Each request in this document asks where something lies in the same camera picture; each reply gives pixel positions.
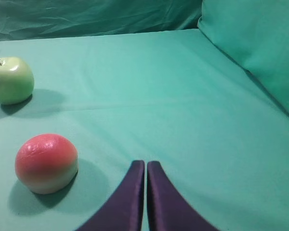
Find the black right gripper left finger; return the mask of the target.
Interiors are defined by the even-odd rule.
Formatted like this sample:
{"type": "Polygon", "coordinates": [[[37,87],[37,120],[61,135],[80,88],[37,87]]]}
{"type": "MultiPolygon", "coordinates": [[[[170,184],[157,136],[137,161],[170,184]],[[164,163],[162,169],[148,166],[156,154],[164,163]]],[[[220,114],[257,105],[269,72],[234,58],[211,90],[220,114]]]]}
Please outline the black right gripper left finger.
{"type": "Polygon", "coordinates": [[[145,163],[132,161],[120,185],[79,231],[140,231],[144,211],[145,163]]]}

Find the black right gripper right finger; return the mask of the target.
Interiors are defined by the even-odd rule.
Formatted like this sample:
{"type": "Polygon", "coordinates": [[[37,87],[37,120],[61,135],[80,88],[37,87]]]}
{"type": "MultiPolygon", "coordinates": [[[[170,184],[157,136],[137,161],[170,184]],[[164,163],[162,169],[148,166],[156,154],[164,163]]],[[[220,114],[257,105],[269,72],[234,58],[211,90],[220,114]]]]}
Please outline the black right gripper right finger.
{"type": "Polygon", "coordinates": [[[147,217],[151,231],[216,231],[181,196],[159,161],[147,164],[147,217]]]}

